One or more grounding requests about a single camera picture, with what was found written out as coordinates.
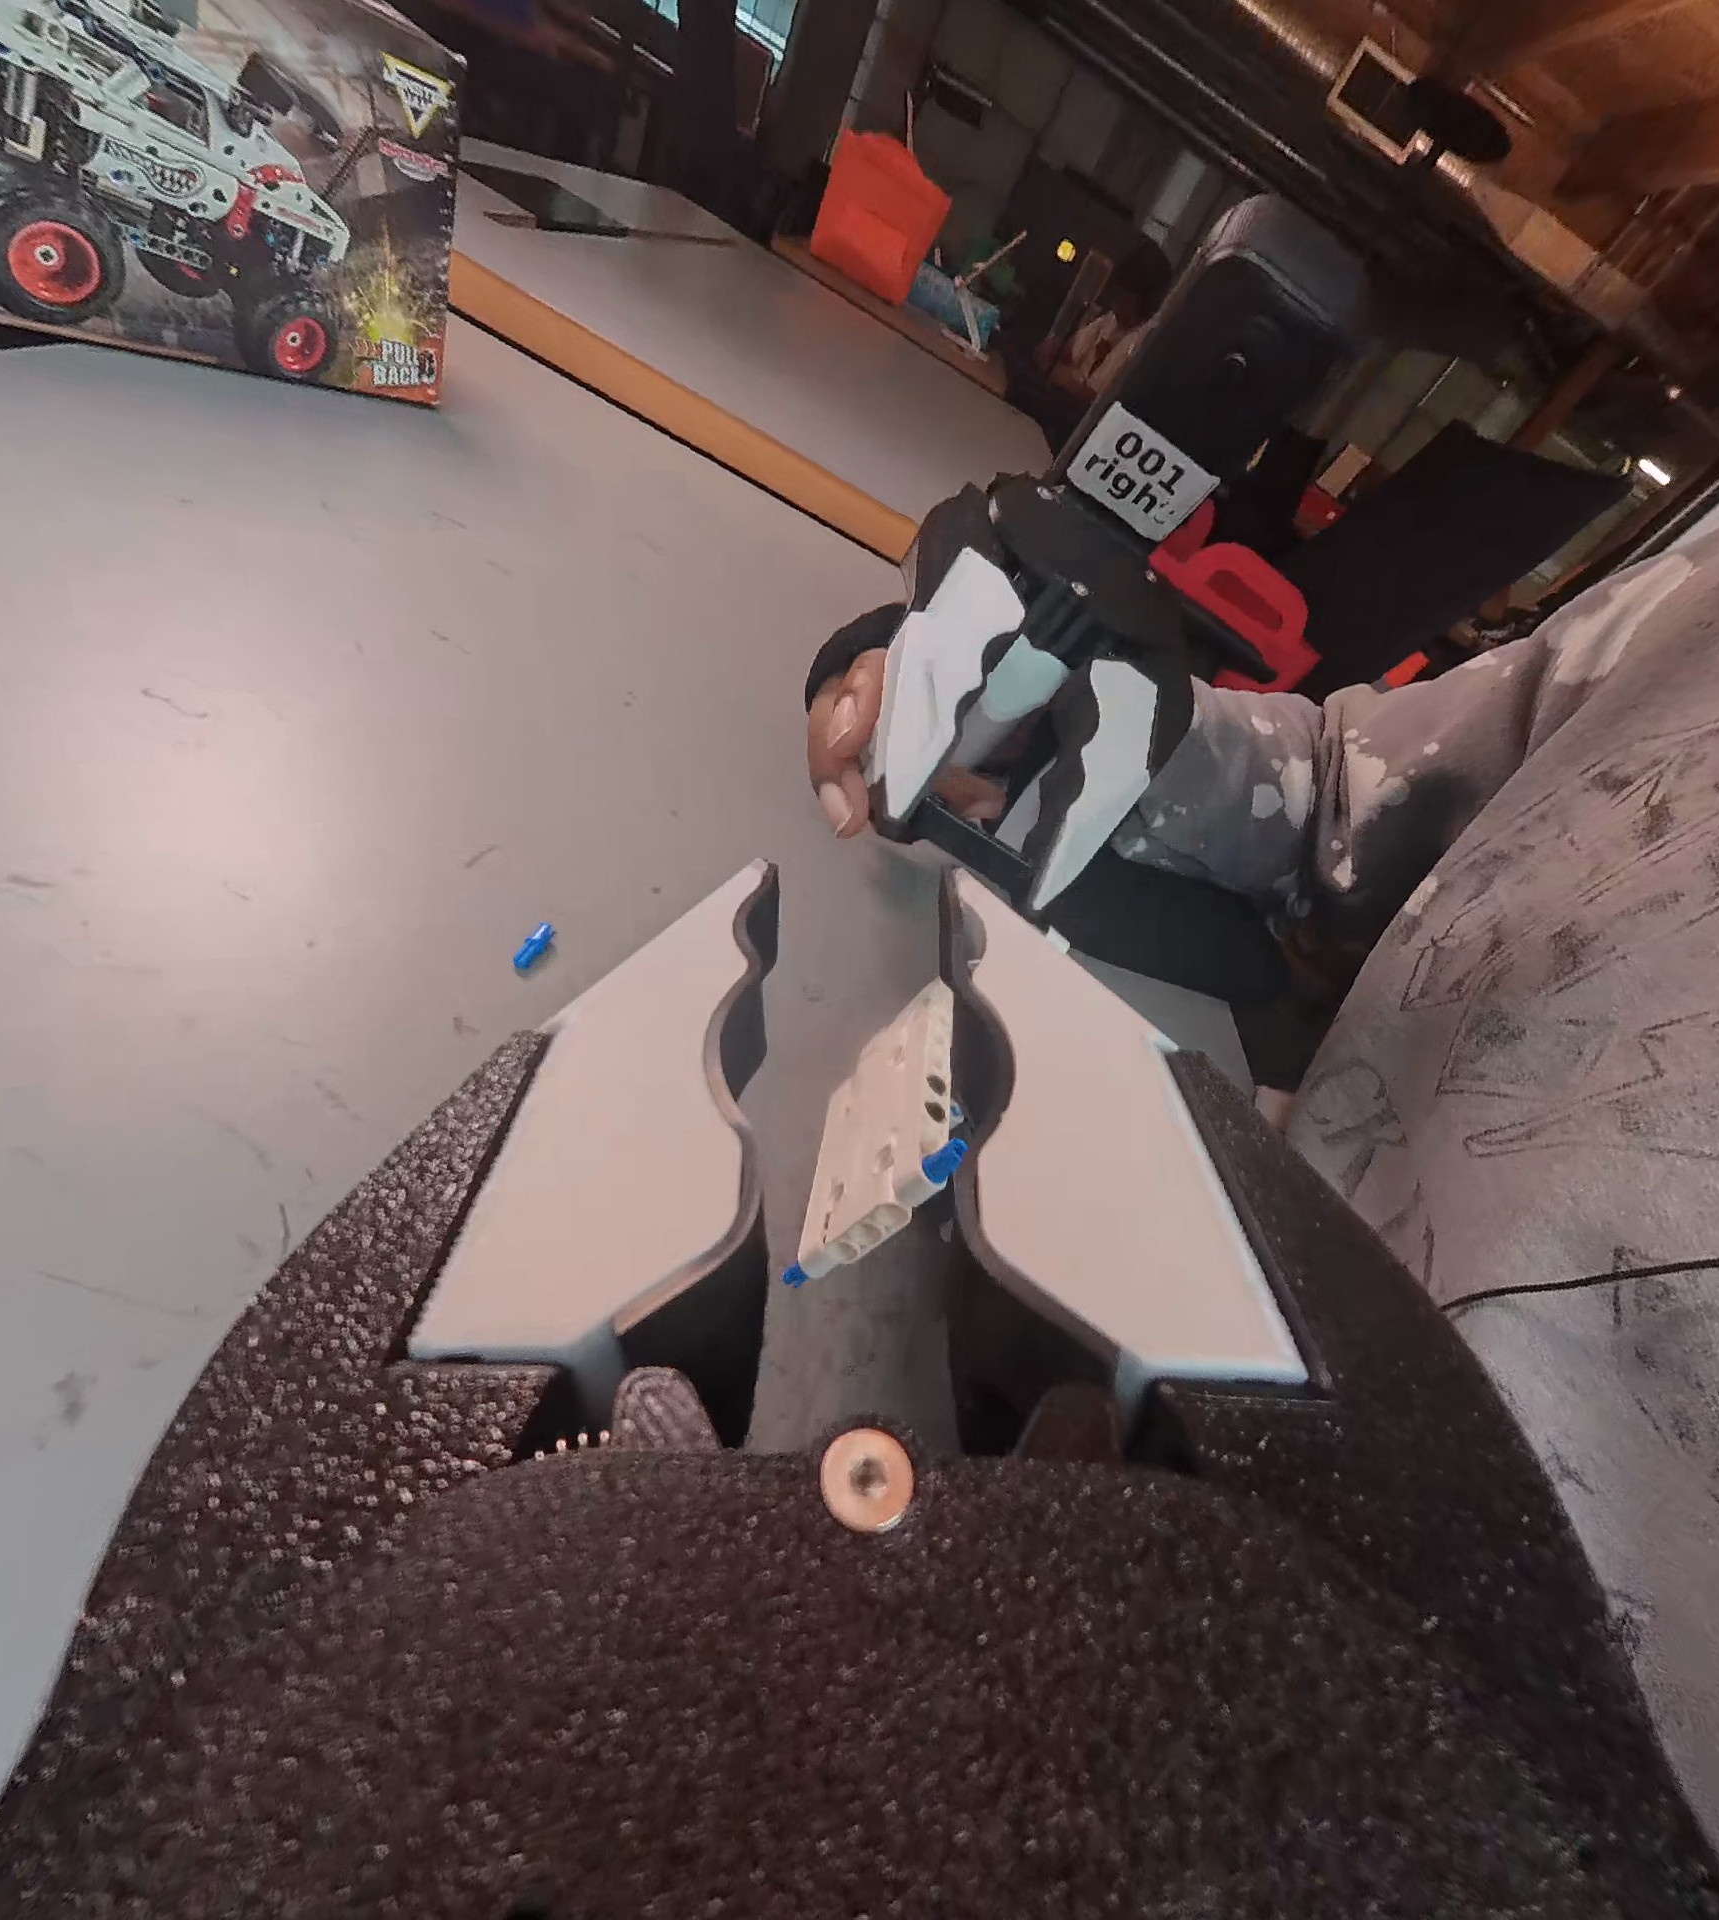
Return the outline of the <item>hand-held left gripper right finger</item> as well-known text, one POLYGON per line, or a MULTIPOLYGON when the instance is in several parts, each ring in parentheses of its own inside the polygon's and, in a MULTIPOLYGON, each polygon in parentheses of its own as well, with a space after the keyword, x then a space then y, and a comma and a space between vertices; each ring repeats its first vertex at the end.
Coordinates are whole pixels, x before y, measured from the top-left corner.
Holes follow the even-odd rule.
POLYGON ((1182 1092, 1184 1054, 978 877, 942 895, 974 1261, 1112 1389, 1306 1389, 1312 1366, 1182 1092))

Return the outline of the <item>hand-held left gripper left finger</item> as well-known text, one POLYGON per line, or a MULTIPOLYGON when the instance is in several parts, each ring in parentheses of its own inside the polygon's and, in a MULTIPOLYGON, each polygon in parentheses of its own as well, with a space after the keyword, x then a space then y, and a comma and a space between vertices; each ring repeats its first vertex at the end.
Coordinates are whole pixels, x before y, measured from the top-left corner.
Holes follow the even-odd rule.
POLYGON ((749 863, 541 1033, 407 1357, 647 1366, 651 1324, 751 1243, 779 906, 749 863))

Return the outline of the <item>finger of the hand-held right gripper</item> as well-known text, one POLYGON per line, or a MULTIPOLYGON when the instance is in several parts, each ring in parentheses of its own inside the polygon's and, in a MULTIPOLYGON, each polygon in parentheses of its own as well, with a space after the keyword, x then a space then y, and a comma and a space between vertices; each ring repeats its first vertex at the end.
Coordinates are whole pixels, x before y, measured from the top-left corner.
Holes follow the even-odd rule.
POLYGON ((978 766, 1032 712, 1024 617, 1012 579, 970 546, 900 625, 864 761, 880 835, 910 835, 936 781, 978 766))
POLYGON ((1012 900, 1044 916, 1110 847, 1154 776, 1160 689, 1138 664, 1102 657, 1056 697, 1054 752, 1002 822, 1024 877, 1012 900))

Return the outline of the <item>white bent brick beam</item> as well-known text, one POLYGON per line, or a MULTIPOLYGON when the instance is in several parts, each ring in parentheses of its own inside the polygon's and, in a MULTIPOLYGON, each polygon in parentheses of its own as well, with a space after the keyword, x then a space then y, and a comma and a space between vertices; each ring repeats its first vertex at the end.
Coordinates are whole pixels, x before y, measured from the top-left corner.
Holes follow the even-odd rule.
POLYGON ((954 990, 936 978, 860 1053, 826 1107, 796 1261, 800 1289, 872 1255, 968 1157, 954 1099, 954 990))

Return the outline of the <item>person's right hand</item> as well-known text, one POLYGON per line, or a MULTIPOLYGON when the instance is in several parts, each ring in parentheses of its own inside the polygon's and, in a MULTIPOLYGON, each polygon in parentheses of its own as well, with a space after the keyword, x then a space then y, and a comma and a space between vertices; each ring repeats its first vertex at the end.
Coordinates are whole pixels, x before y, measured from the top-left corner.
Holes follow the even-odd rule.
POLYGON ((826 680, 808 706, 808 781, 826 824, 842 841, 872 816, 866 762, 878 725, 888 653, 874 648, 826 680))

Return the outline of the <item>red plastic container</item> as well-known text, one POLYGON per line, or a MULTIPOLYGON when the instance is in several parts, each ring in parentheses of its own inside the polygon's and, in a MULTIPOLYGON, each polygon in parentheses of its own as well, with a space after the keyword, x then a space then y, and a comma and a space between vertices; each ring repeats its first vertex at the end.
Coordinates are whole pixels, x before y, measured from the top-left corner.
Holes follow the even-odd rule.
POLYGON ((1214 526, 1210 498, 1152 548, 1152 575, 1180 592, 1212 684, 1290 692, 1318 662, 1304 594, 1250 546, 1220 540, 1214 526))

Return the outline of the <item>orange plastic container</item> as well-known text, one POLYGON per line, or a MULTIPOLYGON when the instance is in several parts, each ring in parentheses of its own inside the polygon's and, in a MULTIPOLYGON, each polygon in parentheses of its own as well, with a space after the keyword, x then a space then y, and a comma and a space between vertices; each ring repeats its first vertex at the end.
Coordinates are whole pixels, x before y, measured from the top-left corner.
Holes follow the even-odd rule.
POLYGON ((810 253, 872 298, 902 307, 950 209, 904 140, 848 130, 830 159, 810 253))

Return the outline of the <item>neighbouring grey table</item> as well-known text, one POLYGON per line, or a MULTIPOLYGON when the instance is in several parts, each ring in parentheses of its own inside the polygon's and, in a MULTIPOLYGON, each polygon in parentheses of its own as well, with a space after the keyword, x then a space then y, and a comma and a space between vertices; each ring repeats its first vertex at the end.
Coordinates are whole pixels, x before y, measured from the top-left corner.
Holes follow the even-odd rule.
POLYGON ((735 228, 731 248, 503 228, 467 162, 555 177, 617 214, 727 222, 671 188, 465 138, 451 307, 866 552, 896 565, 944 498, 1048 467, 986 366, 846 300, 808 253, 735 228))

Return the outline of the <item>person's grey printed sweatshirt torso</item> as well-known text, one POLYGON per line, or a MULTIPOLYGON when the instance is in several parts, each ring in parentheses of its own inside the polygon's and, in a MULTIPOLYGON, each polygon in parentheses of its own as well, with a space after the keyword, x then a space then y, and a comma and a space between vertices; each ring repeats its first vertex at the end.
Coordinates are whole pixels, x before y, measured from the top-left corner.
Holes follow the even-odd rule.
POLYGON ((1600 599, 1444 875, 1518 863, 1378 939, 1292 1138, 1512 1405, 1719 1852, 1719 533, 1600 599))

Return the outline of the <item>flat black object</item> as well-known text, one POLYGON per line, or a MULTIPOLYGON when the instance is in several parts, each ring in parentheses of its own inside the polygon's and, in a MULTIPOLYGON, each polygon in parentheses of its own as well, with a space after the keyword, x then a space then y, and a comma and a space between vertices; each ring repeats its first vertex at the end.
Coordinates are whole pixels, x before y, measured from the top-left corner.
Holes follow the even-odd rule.
POLYGON ((463 178, 489 197, 491 204, 483 206, 483 216, 499 228, 605 243, 667 243, 701 248, 731 248, 739 243, 733 228, 717 233, 691 221, 669 225, 653 214, 609 211, 547 172, 523 172, 503 164, 469 161, 463 166, 463 178))

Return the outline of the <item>toy truck cardboard box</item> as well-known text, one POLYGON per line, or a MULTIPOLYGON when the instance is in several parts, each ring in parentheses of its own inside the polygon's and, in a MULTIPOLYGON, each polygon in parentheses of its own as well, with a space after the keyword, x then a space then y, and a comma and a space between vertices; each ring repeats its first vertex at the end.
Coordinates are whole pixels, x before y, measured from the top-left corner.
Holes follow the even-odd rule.
POLYGON ((467 60, 379 2, 0 2, 0 325, 441 403, 467 60))

